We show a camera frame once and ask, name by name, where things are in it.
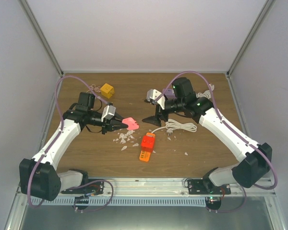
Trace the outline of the large pink plug adapter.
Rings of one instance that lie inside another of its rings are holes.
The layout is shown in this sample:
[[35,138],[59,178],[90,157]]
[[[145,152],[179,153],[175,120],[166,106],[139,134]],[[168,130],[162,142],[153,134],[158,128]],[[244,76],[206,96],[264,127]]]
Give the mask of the large pink plug adapter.
[[139,128],[138,123],[132,117],[123,119],[122,123],[128,126],[127,130],[137,130]]

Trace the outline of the red cube socket adapter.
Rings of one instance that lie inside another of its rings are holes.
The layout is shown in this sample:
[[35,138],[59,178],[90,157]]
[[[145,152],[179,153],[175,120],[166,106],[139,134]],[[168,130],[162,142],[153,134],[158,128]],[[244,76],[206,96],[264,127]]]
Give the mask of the red cube socket adapter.
[[155,139],[156,138],[154,133],[147,133],[145,136],[143,136],[141,142],[141,150],[146,152],[153,152]]

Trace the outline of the yellow cube socket adapter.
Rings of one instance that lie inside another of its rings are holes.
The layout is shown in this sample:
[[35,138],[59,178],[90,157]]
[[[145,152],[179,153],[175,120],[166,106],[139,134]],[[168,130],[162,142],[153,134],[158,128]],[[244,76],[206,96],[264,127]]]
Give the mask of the yellow cube socket adapter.
[[101,88],[100,88],[100,92],[101,92],[101,95],[110,99],[114,93],[115,93],[115,90],[114,90],[114,87],[105,83]]

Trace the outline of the purple power strip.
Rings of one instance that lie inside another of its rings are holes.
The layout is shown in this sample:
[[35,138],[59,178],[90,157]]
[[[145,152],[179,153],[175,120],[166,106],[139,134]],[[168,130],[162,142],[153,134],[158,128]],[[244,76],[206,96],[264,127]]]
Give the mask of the purple power strip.
[[174,90],[173,89],[163,89],[164,96],[168,99],[176,98]]

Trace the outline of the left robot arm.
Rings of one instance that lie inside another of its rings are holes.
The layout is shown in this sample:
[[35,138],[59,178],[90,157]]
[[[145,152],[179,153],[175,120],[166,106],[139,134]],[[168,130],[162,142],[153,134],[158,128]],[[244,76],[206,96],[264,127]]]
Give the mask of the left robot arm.
[[87,173],[68,170],[57,173],[58,164],[71,142],[89,126],[98,126],[106,134],[128,128],[116,108],[108,105],[103,112],[93,110],[95,96],[82,92],[63,115],[57,130],[44,147],[31,159],[23,159],[19,165],[20,188],[23,194],[53,201],[60,192],[74,189],[83,194],[89,189]]

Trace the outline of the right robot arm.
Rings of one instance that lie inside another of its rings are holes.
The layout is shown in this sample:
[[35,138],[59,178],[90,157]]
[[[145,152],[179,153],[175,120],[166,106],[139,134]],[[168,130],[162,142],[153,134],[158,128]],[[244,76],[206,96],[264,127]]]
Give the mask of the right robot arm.
[[171,82],[175,97],[170,99],[164,93],[150,89],[146,102],[156,106],[153,116],[143,122],[160,127],[161,122],[169,122],[168,116],[184,113],[202,127],[214,134],[235,156],[237,164],[214,168],[203,176],[203,189],[214,194],[225,184],[238,183],[250,188],[271,169],[272,148],[269,144],[259,144],[243,134],[230,123],[213,104],[210,98],[199,97],[186,77]]

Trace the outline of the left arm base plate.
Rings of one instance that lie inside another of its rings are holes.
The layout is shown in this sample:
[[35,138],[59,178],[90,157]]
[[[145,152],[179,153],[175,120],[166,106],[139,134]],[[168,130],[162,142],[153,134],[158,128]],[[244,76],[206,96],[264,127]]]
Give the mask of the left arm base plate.
[[88,185],[84,186],[85,183],[82,182],[80,188],[74,188],[74,189],[66,189],[63,190],[62,194],[67,195],[86,195],[86,196],[96,196],[103,194],[104,190],[104,180],[102,179],[88,179]]

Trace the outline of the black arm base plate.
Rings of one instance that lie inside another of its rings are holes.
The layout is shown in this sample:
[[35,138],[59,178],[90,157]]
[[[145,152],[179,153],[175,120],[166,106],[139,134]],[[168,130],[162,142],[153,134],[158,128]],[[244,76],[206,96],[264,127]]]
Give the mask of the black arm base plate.
[[190,195],[230,195],[229,184],[215,186],[208,180],[186,178],[183,182],[184,187],[188,189]]

